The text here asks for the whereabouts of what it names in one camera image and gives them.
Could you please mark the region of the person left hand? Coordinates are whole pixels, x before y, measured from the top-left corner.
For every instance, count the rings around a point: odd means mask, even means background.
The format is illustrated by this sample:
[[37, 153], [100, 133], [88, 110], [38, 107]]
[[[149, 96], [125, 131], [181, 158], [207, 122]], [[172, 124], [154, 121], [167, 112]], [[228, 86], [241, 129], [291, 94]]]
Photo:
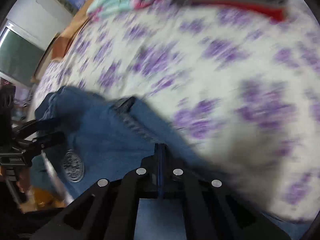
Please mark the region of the person left hand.
[[22, 193], [27, 193], [30, 190], [30, 168], [23, 168], [20, 170], [17, 186]]

